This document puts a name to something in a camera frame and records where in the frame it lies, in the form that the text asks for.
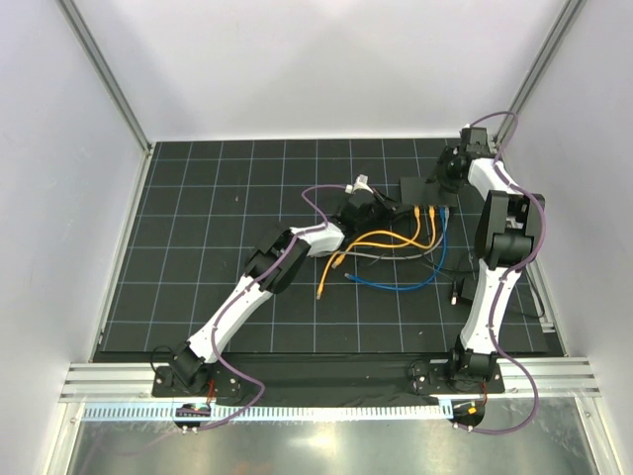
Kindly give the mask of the black network switch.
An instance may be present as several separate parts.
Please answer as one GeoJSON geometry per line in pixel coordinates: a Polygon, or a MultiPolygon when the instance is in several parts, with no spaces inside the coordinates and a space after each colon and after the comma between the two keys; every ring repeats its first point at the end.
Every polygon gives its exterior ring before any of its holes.
{"type": "Polygon", "coordinates": [[[437,182],[428,182],[421,177],[400,179],[401,202],[419,207],[457,207],[457,194],[437,182]]]}

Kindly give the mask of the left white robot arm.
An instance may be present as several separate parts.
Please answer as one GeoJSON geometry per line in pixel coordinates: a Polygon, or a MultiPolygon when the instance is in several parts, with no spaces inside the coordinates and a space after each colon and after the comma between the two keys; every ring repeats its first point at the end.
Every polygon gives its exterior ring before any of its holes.
{"type": "Polygon", "coordinates": [[[175,385],[188,396],[206,391],[213,378],[213,365],[221,361],[224,348],[248,318],[273,296],[284,292],[309,257],[334,256],[356,238],[381,231],[412,211],[412,206],[394,200],[365,184],[336,185],[344,194],[333,215],[327,215],[309,194],[302,198],[320,217],[309,227],[281,223],[263,234],[246,260],[233,291],[207,322],[171,353],[168,367],[175,385]]]}

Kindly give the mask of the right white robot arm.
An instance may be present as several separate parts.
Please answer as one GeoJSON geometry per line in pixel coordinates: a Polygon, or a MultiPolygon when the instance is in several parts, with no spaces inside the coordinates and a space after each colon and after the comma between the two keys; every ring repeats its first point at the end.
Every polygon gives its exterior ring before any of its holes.
{"type": "Polygon", "coordinates": [[[475,125],[462,129],[458,145],[444,148],[426,183],[439,206],[453,206],[465,185],[485,200],[474,244],[479,268],[474,299],[445,368],[447,384],[468,392],[495,377],[502,355],[497,330],[523,269],[543,245],[545,199],[509,176],[487,130],[475,125]]]}

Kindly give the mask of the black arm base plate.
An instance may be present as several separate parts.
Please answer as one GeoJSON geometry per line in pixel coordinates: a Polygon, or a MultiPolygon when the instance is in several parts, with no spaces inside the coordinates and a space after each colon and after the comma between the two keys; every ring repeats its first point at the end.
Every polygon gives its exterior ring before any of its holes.
{"type": "Polygon", "coordinates": [[[259,407],[361,408],[421,406],[448,399],[477,399],[505,392],[499,367],[491,379],[462,373],[449,379],[448,357],[441,353],[228,353],[221,363],[169,362],[154,368],[156,398],[204,398],[241,406],[265,392],[259,407]]]}

